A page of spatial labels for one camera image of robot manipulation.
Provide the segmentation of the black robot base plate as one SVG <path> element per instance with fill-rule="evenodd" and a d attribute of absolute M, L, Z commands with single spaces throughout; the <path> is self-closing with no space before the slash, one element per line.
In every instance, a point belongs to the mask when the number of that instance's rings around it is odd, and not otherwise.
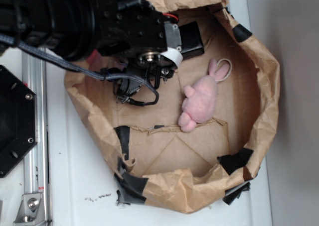
<path fill-rule="evenodd" d="M 36 145 L 36 94 L 0 67 L 0 177 L 6 177 Z"/>

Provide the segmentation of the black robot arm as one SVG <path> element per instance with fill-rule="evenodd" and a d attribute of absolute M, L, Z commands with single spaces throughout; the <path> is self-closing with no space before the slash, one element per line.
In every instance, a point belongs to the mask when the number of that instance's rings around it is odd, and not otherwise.
<path fill-rule="evenodd" d="M 183 60 L 173 18 L 147 0 L 0 0 L 0 50 L 10 47 L 98 80 L 117 98 L 156 92 Z"/>

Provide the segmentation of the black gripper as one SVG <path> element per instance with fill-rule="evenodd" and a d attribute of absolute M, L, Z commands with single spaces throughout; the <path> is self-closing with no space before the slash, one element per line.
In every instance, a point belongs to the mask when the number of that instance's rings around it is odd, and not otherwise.
<path fill-rule="evenodd" d="M 139 104 L 132 96 L 144 85 L 155 94 L 156 104 L 161 80 L 172 78 L 183 60 L 176 21 L 147 0 L 95 1 L 100 30 L 96 50 L 127 63 L 113 80 L 117 100 Z"/>

